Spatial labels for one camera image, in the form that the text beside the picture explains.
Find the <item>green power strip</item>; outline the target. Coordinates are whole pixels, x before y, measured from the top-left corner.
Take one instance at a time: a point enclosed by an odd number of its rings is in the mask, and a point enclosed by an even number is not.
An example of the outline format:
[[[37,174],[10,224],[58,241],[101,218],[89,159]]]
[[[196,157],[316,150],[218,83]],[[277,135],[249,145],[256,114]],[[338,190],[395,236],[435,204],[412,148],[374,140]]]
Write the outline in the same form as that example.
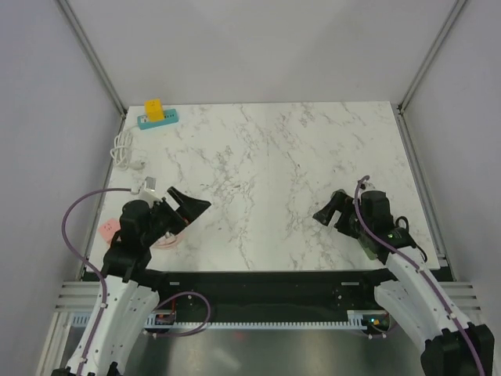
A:
[[[363,230],[359,234],[358,242],[370,260],[380,260],[380,243],[374,236]]]

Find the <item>pink cube plug adapter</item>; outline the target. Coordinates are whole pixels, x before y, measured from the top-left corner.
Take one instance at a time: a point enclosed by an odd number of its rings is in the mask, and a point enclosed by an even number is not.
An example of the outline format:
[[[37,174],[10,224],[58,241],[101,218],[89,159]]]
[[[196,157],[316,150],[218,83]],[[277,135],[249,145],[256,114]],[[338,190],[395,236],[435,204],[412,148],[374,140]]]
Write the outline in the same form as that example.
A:
[[[103,240],[107,244],[110,244],[115,233],[119,231],[120,228],[120,223],[117,219],[109,219],[98,228],[98,232]]]

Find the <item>yellow cube plug adapter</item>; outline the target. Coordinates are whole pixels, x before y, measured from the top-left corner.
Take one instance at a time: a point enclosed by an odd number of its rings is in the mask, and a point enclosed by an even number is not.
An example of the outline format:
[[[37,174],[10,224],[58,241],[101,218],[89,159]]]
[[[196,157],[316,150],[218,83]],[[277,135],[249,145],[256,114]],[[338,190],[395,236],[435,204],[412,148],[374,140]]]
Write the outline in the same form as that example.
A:
[[[149,122],[158,122],[165,119],[164,109],[159,98],[148,99],[144,103],[144,108]]]

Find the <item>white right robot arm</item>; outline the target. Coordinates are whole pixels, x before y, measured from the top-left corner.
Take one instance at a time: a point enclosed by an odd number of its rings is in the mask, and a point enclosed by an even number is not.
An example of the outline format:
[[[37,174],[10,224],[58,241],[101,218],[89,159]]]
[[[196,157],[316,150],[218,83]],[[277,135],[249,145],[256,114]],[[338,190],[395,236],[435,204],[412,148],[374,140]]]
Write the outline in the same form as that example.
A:
[[[381,306],[420,351],[426,375],[490,375],[495,339],[476,325],[447,295],[427,268],[427,256],[409,232],[405,216],[391,214],[386,193],[363,192],[359,198],[335,191],[313,219],[356,239],[371,258],[391,273],[386,281],[370,281],[358,290],[367,308]]]

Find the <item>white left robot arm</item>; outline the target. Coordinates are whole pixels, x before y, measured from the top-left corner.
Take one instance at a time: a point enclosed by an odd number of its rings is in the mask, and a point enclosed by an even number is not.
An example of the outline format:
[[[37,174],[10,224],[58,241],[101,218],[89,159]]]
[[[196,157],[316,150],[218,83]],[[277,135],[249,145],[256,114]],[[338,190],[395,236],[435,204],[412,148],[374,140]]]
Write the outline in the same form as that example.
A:
[[[147,318],[171,301],[171,288],[147,268],[151,247],[164,235],[178,235],[209,207],[209,201],[189,197],[173,186],[168,194],[178,204],[147,191],[126,203],[118,219],[103,266],[97,269],[84,256],[79,259],[99,278],[99,291],[90,320],[72,357],[54,375],[123,375],[132,348]]]

